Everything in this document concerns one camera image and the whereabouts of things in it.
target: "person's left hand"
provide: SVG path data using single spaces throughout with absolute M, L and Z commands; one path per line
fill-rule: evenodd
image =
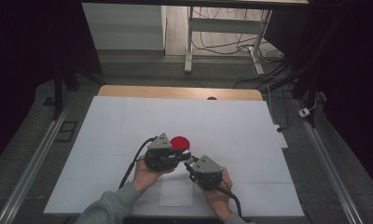
M 150 170 L 145 164 L 144 156 L 140 156 L 136 162 L 134 179 L 131 183 L 140 193 L 144 193 L 157 182 L 161 175 L 168 174 L 172 171 L 174 171 L 174 169 L 162 171 L 160 173 Z

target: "white wall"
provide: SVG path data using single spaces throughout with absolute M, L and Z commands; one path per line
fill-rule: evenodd
M 166 8 L 82 4 L 96 49 L 164 49 Z

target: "hand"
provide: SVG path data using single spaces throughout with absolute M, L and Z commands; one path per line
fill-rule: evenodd
M 228 174 L 228 170 L 225 167 L 223 168 L 223 171 L 222 171 L 222 179 L 224 181 L 221 182 L 219 187 L 225 190 L 232 189 L 233 183 Z M 203 195 L 204 195 L 204 198 L 206 199 L 207 204 L 215 212 L 216 216 L 221 221 L 225 222 L 225 220 L 230 216 L 230 214 L 233 213 L 233 211 L 229 208 L 229 205 L 228 205 L 229 197 L 216 189 L 211 189 L 211 190 L 201 189 L 201 191 L 203 192 Z
M 168 174 L 173 170 L 174 169 L 160 173 L 150 170 L 145 164 L 144 156 L 140 156 L 136 162 L 134 179 L 131 183 L 140 193 L 144 193 L 149 187 L 153 186 L 157 182 L 161 175 Z

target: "gray sleeve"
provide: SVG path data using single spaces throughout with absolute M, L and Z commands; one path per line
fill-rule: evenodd
M 244 220 L 242 220 L 239 215 L 236 213 L 232 213 L 227 220 L 225 220 L 224 224 L 247 224 Z
M 85 209 L 76 223 L 120 224 L 124 217 L 131 214 L 134 203 L 141 195 L 131 182 L 126 183 L 117 192 L 107 191 L 99 201 L 92 203 Z

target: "cable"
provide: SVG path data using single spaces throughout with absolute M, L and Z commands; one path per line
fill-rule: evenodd
M 131 163 L 131 165 L 129 165 L 129 168 L 128 168 L 128 171 L 126 171 L 125 175 L 123 176 L 123 179 L 122 181 L 120 182 L 120 185 L 119 185 L 119 188 L 122 188 L 125 183 L 126 183 L 126 180 L 128 179 L 129 175 L 131 174 L 131 170 L 133 169 L 134 167 L 134 164 L 136 163 L 137 161 L 137 158 L 138 156 L 140 155 L 140 152 L 141 150 L 143 150 L 143 148 L 145 147 L 145 145 L 148 143 L 148 142 L 153 142 L 155 139 L 157 139 L 157 136 L 153 137 L 153 138 L 148 138 L 145 140 L 145 142 L 143 142 L 143 144 L 140 146 L 140 148 L 138 149 L 134 159 L 133 159 L 133 162 Z
M 281 72 L 282 72 L 283 70 L 285 70 L 285 68 L 288 67 L 288 63 L 282 63 L 282 64 L 280 64 L 278 67 L 280 67 L 280 66 L 282 66 L 282 65 L 284 65 L 283 68 L 281 68 L 279 71 L 275 72 L 275 73 L 273 74 L 273 76 L 268 77 L 268 78 L 266 78 L 265 80 L 263 80 L 261 83 L 259 83 L 259 85 L 256 86 L 256 89 L 258 89 L 258 88 L 259 88 L 263 83 L 265 83 L 266 81 L 270 81 L 270 80 L 274 79 L 276 76 L 278 76 L 279 74 L 281 74 Z
M 271 74 L 273 74 L 277 69 L 279 69 L 282 65 L 284 65 L 285 63 L 282 63 L 282 64 L 280 64 L 280 65 L 278 65 L 276 68 L 274 68 L 271 72 L 269 72 L 269 73 L 267 73 L 266 74 L 266 76 L 270 76 Z M 233 84 L 233 89 L 236 89 L 236 87 L 237 87 L 237 85 L 239 85 L 240 83 L 242 83 L 242 82 L 248 82 L 248 81 L 254 81 L 254 80 L 257 80 L 257 79 L 261 79 L 261 78 L 266 78 L 267 80 L 269 80 L 269 79 L 272 79 L 272 77 L 266 77 L 266 76 L 261 76 L 261 77 L 252 77 L 252 78 L 248 78 L 248 79 L 242 79 L 242 80 L 240 80 L 240 81 L 237 81 L 235 84 Z M 256 87 L 256 89 L 260 86 L 260 85 L 262 85 L 263 83 L 265 82 L 265 80 L 263 81 L 263 82 L 261 82 L 257 87 Z
M 256 39 L 256 37 L 245 39 L 245 40 L 242 40 L 242 41 L 232 42 L 232 43 L 229 43 L 229 44 L 214 45 L 214 46 L 205 46 L 203 44 L 202 37 L 201 37 L 201 32 L 200 32 L 200 42 L 207 49 L 214 49 L 214 48 L 226 47 L 226 46 L 230 46 L 230 45 L 234 45 L 234 44 L 238 44 L 238 43 L 243 43 L 243 42 L 247 42 L 247 41 L 254 40 L 254 39 Z
M 244 20 L 247 18 L 247 11 L 248 11 L 248 9 L 245 9 Z M 238 43 L 236 45 L 236 48 L 239 46 L 241 39 L 242 39 L 242 34 L 240 34 L 240 36 L 239 36 L 239 41 L 238 41 Z
M 197 47 L 197 46 L 195 45 L 195 43 L 193 42 L 193 40 L 192 40 L 192 45 L 193 45 L 196 49 L 207 50 L 207 51 L 210 51 L 210 52 L 212 52 L 212 53 L 217 53 L 217 54 L 222 54 L 222 55 L 229 55 L 229 54 L 239 53 L 239 52 L 242 51 L 242 49 L 245 49 L 245 48 L 249 47 L 249 46 L 245 46 L 245 47 L 242 47 L 242 48 L 240 48 L 240 49 L 238 49 L 238 50 L 236 50 L 236 51 L 233 51 L 233 52 L 223 53 L 223 52 L 218 52 L 218 51 L 215 51 L 215 50 L 212 50 L 212 49 L 202 49 L 202 48 L 199 48 L 199 47 Z
M 239 214 L 239 217 L 242 218 L 242 207 L 240 206 L 240 201 L 239 201 L 239 199 L 236 197 L 236 195 L 234 195 L 234 194 L 232 193 L 232 191 L 227 191 L 227 190 L 222 189 L 222 188 L 220 188 L 220 187 L 218 187 L 218 186 L 216 186 L 215 189 L 218 190 L 218 191 L 220 191 L 220 192 L 222 192 L 222 193 L 224 193 L 224 194 L 227 195 L 229 198 L 233 199 L 233 201 L 235 201 L 235 203 L 236 203 L 236 207 L 237 207 L 237 213 Z
M 309 111 L 313 110 L 317 106 L 317 98 L 314 99 L 314 106 L 309 109 Z

